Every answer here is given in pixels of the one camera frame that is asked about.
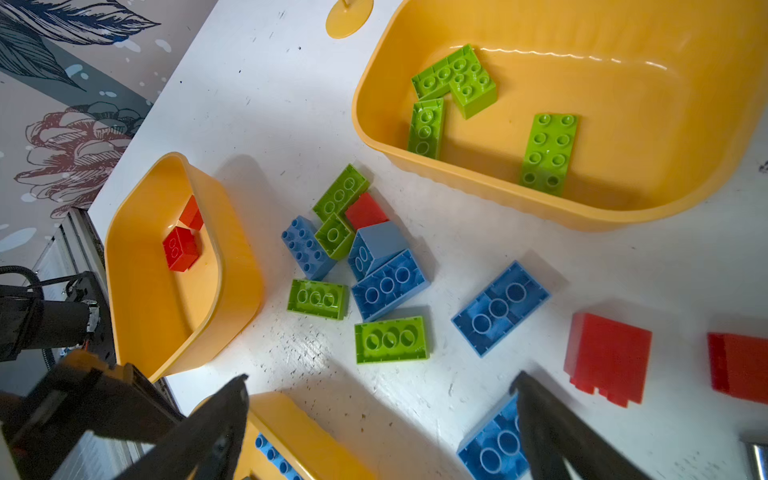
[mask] white tabletop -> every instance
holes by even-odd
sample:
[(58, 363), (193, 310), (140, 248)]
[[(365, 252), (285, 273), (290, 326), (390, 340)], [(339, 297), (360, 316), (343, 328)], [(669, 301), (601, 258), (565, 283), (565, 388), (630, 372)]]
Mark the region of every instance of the white tabletop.
[[(676, 217), (579, 233), (395, 168), (358, 138), (352, 97), (397, 7), (334, 41), (331, 2), (219, 0), (90, 210), (104, 238), (120, 202), (163, 154), (180, 151), (227, 188), (266, 279), (258, 317), (211, 363), (168, 381), (188, 413), (239, 373), (280, 390), (381, 478), (470, 478), (463, 436), (521, 369), (542, 379), (651, 477), (743, 478), (740, 433), (768, 406), (710, 388), (705, 334), (768, 336), (768, 118), (733, 179)], [(280, 241), (347, 163), (407, 231), (432, 285), (394, 316), (422, 313), (425, 362), (355, 364), (354, 303), (342, 322), (286, 312), (301, 277)], [(480, 359), (451, 318), (513, 260), (551, 300)], [(326, 278), (353, 284), (340, 263)], [(571, 315), (588, 310), (653, 331), (642, 405), (577, 391), (563, 372)]]

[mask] leaf illustration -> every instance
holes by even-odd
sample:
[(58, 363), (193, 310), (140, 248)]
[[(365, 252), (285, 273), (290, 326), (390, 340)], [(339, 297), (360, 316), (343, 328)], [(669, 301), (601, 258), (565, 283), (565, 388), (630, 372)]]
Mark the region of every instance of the leaf illustration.
[(63, 81), (80, 88), (59, 66), (40, 37), (0, 14), (0, 68), (25, 77)]
[(3, 14), (41, 36), (76, 45), (111, 45), (159, 25), (115, 0), (0, 0)]

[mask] upside-down blue brick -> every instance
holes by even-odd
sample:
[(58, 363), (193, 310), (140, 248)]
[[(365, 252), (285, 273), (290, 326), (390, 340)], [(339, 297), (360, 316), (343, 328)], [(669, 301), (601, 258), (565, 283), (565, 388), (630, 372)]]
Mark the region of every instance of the upside-down blue brick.
[(372, 322), (424, 290), (429, 281), (405, 250), (352, 287), (363, 322)]
[(290, 463), (283, 457), (277, 449), (266, 439), (264, 435), (259, 434), (256, 437), (256, 448), (262, 452), (266, 459), (275, 465), (280, 473), (283, 474), (287, 480), (302, 480), (301, 475), (296, 473)]
[(347, 261), (359, 282), (406, 248), (408, 241), (397, 225), (393, 222), (378, 223), (357, 230)]
[(528, 471), (520, 443), (518, 396), (507, 395), (458, 447), (475, 480), (517, 480)]
[(549, 292), (515, 261), (453, 323), (484, 356), (548, 298)]
[(322, 280), (336, 265), (336, 261), (328, 257), (328, 253), (317, 243), (316, 232), (312, 222), (299, 215), (281, 235), (308, 280)]

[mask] upside-down green brick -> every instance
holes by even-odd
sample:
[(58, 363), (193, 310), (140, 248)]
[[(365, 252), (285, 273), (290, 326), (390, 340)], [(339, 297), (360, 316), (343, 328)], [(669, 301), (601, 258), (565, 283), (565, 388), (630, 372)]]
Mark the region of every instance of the upside-down green brick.
[(370, 184), (351, 164), (347, 165), (312, 210), (322, 222), (333, 214), (341, 215), (368, 190)]
[(352, 249), (355, 230), (339, 214), (331, 214), (315, 233), (315, 240), (328, 253), (328, 257), (341, 260)]
[(520, 185), (558, 197), (563, 194), (577, 126), (576, 115), (534, 116), (525, 148)]
[(493, 105), (496, 83), (480, 65), (470, 44), (411, 78), (419, 101), (440, 98), (449, 91), (464, 119)]
[(355, 347), (358, 363), (428, 359), (424, 317), (358, 323)]
[(341, 320), (345, 308), (346, 286), (312, 280), (293, 281), (288, 297), (289, 312)]
[(414, 103), (408, 151), (435, 160), (440, 159), (440, 140), (445, 118), (443, 103), (442, 98)]

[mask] yellow bin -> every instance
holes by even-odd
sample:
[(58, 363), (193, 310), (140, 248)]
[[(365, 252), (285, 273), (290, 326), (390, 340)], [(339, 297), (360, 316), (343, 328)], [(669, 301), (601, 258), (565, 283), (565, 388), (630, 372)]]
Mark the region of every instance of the yellow bin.
[[(353, 122), (403, 170), (566, 227), (648, 222), (698, 204), (738, 166), (768, 92), (766, 25), (764, 0), (406, 0)], [(498, 101), (464, 120), (447, 96), (441, 161), (408, 152), (411, 77), (468, 43)], [(581, 116), (562, 198), (518, 185), (544, 112)]]
[[(261, 433), (293, 467), (283, 475), (256, 448)], [(281, 392), (250, 396), (235, 479), (373, 480), (374, 474)]]
[[(163, 240), (194, 194), (205, 223), (200, 258), (168, 269)], [(227, 192), (182, 154), (164, 155), (115, 214), (107, 280), (119, 364), (151, 382), (204, 365), (256, 315), (263, 280)]]

